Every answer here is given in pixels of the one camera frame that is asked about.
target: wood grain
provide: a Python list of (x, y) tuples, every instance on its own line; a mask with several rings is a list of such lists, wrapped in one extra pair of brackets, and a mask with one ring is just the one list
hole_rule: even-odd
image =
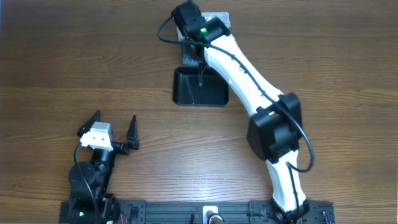
[[(157, 40), (181, 1), (3, 0), (0, 43), (0, 222), (57, 222), (68, 200), (77, 129), (96, 109), (141, 148), (118, 158), (110, 192), (150, 201), (269, 200), (248, 116), (172, 102), (180, 48)], [(397, 1), (197, 1), (229, 11), (254, 66), (302, 100), (316, 164), (300, 175), (338, 223), (396, 223)], [(165, 35), (175, 38), (175, 27)], [(301, 143), (299, 164), (308, 152)], [(81, 151), (88, 160), (90, 151)]]

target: cable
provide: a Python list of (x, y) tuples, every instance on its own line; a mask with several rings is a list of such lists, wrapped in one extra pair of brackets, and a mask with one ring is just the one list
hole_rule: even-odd
[(96, 202), (96, 200), (94, 198), (93, 192), (91, 191), (90, 185), (88, 184), (85, 176), (83, 175), (83, 171), (81, 170), (81, 167), (80, 167), (78, 159), (77, 159), (80, 146), (81, 146), (81, 142), (79, 141), (79, 143), (77, 144), (76, 149), (75, 149), (75, 165), (77, 166), (77, 169), (78, 169), (78, 172), (80, 174), (80, 177), (83, 179), (84, 183), (86, 184), (88, 192), (90, 193), (91, 200), (93, 201), (94, 211), (95, 211), (95, 222), (94, 222), (94, 224), (97, 224), (98, 223), (98, 215), (99, 215), (98, 205), (97, 205), (97, 202)]
[(299, 168), (293, 166), (293, 165), (292, 165), (291, 163), (289, 163), (289, 162), (287, 163), (287, 165), (288, 165), (290, 168), (292, 168), (293, 170), (296, 170), (297, 172), (308, 172), (308, 171), (310, 171), (311, 168), (312, 168), (312, 166), (313, 166), (313, 164), (314, 164), (314, 160), (315, 160), (315, 155), (314, 155), (314, 152), (313, 152), (313, 146), (312, 146), (312, 144), (311, 144), (311, 142), (310, 142), (310, 140), (309, 140), (307, 134), (306, 134), (305, 131), (301, 128), (301, 126), (298, 124), (298, 122), (293, 118), (293, 116), (292, 116), (287, 110), (285, 110), (285, 108), (284, 108), (283, 106), (281, 106), (281, 105), (278, 104), (275, 100), (273, 100), (273, 99), (261, 88), (260, 84), (256, 81), (256, 79), (253, 77), (253, 75), (250, 73), (250, 71), (244, 66), (244, 64), (243, 64), (238, 58), (235, 57), (235, 55), (229, 53), (228, 51), (226, 51), (226, 50), (224, 50), (224, 49), (222, 49), (222, 48), (216, 47), (216, 46), (211, 45), (211, 44), (205, 44), (205, 43), (196, 42), (196, 41), (193, 41), (193, 40), (167, 40), (167, 39), (163, 38), (163, 37), (162, 37), (162, 34), (161, 34), (161, 31), (162, 31), (162, 29), (164, 28), (164, 26), (165, 26), (170, 20), (172, 20), (172, 19), (173, 19), (173, 17), (170, 16), (170, 17), (169, 17), (168, 19), (166, 19), (166, 21), (164, 21), (163, 24), (159, 27), (159, 30), (158, 30), (158, 32), (157, 32), (157, 35), (158, 35), (159, 39), (160, 39), (161, 41), (163, 41), (163, 42), (170, 43), (170, 44), (180, 44), (180, 45), (187, 45), (187, 44), (189, 44), (189, 45), (196, 45), (196, 46), (202, 46), (202, 47), (209, 47), (209, 48), (212, 48), (212, 49), (216, 49), (216, 50), (218, 50), (218, 51), (220, 51), (220, 52), (223, 52), (224, 54), (230, 56), (233, 60), (235, 60), (235, 61), (239, 64), (239, 66), (244, 70), (244, 72), (245, 72), (247, 75), (249, 75), (249, 77), (250, 77), (251, 80), (254, 82), (254, 84), (257, 86), (257, 88), (260, 90), (260, 92), (262, 93), (262, 95), (265, 96), (273, 105), (275, 105), (275, 107), (276, 107), (280, 112), (282, 112), (282, 114), (283, 114), (284, 116), (286, 116), (287, 119), (289, 119), (289, 121), (298, 129), (298, 131), (300, 132), (300, 134), (303, 136), (305, 142), (307, 143), (308, 150), (309, 150), (309, 152), (310, 152), (310, 163), (309, 163), (308, 167), (307, 167), (306, 169), (299, 169)]

